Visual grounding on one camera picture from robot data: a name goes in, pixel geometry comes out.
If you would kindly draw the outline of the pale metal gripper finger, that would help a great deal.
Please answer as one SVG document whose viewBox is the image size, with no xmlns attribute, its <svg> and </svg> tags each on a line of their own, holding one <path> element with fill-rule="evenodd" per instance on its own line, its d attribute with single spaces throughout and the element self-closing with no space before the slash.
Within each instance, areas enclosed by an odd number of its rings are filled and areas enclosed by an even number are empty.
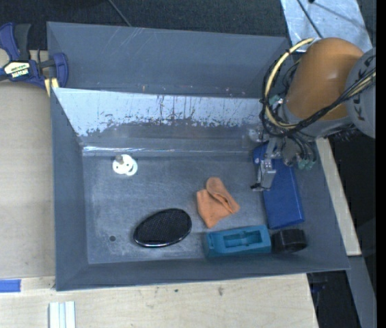
<svg viewBox="0 0 386 328">
<path fill-rule="evenodd" d="M 255 159 L 254 164 L 257 166 L 256 182 L 251 185 L 252 190 L 264 190 L 262 188 L 262 175 L 266 170 L 272 170 L 272 163 L 270 160 Z"/>
<path fill-rule="evenodd" d="M 276 175 L 276 170 L 266 170 L 262 175 L 262 188 L 264 190 L 269 190 L 272 187 L 274 178 Z"/>
</svg>

